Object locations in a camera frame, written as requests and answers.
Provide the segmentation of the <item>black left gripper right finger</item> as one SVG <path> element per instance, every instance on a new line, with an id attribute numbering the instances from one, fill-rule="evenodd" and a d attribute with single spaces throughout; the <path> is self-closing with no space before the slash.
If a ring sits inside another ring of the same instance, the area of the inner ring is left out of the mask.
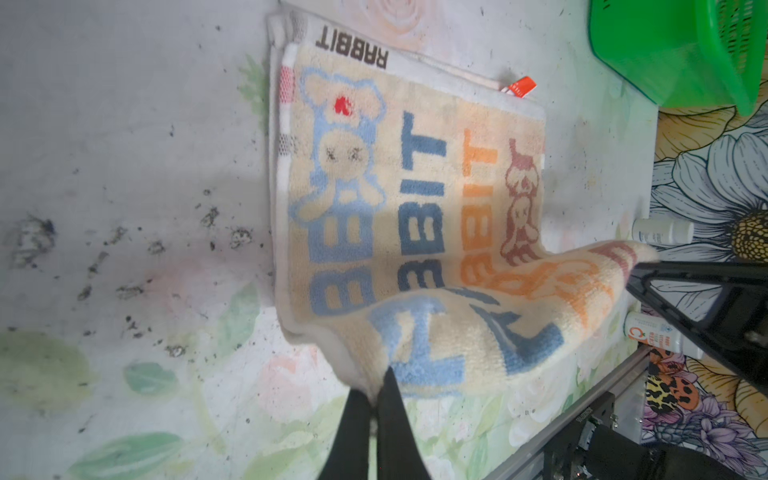
<path id="1" fill-rule="evenodd" d="M 430 480 L 392 368 L 377 397 L 377 479 Z"/>

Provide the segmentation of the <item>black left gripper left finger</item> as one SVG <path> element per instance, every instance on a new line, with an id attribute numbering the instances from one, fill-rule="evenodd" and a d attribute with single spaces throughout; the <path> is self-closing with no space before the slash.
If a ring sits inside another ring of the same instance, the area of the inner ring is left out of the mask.
<path id="1" fill-rule="evenodd" d="M 350 390 L 319 480 L 366 480 L 373 407 L 367 396 Z"/>

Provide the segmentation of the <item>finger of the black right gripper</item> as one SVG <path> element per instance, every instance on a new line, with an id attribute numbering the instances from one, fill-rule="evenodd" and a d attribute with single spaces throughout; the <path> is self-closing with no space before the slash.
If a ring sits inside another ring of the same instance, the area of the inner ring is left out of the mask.
<path id="1" fill-rule="evenodd" d="M 640 263 L 627 290 L 704 353 L 767 393 L 767 266 Z"/>

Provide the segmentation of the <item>blue beige patterned towel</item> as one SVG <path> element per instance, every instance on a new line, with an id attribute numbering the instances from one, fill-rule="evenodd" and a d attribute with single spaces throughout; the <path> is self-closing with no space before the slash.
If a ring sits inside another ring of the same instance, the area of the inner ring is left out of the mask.
<path id="1" fill-rule="evenodd" d="M 268 21 L 275 303 L 375 398 L 536 379 L 605 322 L 633 241 L 541 243 L 543 110 L 312 14 Z"/>

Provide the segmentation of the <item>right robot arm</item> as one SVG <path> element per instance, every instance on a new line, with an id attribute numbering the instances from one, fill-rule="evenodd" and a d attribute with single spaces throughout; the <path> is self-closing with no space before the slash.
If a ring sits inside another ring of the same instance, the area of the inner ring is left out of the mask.
<path id="1" fill-rule="evenodd" d="M 704 318 L 694 320 L 666 300 L 655 282 L 717 289 Z M 720 262 L 641 263 L 627 290 L 724 367 L 767 393 L 767 267 Z M 740 479 L 704 453 L 672 445 L 636 444 L 607 425 L 585 421 L 578 450 L 596 479 Z"/>

